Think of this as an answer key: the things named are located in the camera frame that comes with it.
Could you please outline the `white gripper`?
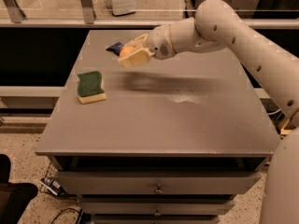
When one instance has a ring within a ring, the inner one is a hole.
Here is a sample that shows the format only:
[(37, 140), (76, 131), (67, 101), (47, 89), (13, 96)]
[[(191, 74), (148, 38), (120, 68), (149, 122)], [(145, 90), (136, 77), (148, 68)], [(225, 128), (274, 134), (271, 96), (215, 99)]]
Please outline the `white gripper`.
[(123, 67), (148, 63), (152, 56), (158, 60), (165, 60), (175, 56), (170, 38), (169, 25), (158, 26), (150, 31), (149, 34), (140, 35), (125, 43), (124, 47), (135, 49), (128, 55), (119, 57), (118, 62)]

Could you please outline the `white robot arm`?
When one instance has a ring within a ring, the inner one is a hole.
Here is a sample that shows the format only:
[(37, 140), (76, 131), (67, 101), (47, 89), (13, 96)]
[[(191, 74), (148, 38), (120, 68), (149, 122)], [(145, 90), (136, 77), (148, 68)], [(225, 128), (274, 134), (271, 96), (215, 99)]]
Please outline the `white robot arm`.
[(270, 161), (259, 224), (299, 224), (299, 58), (247, 26), (222, 0), (206, 0), (193, 18), (154, 28), (126, 43), (124, 67), (185, 51), (229, 49), (294, 126)]

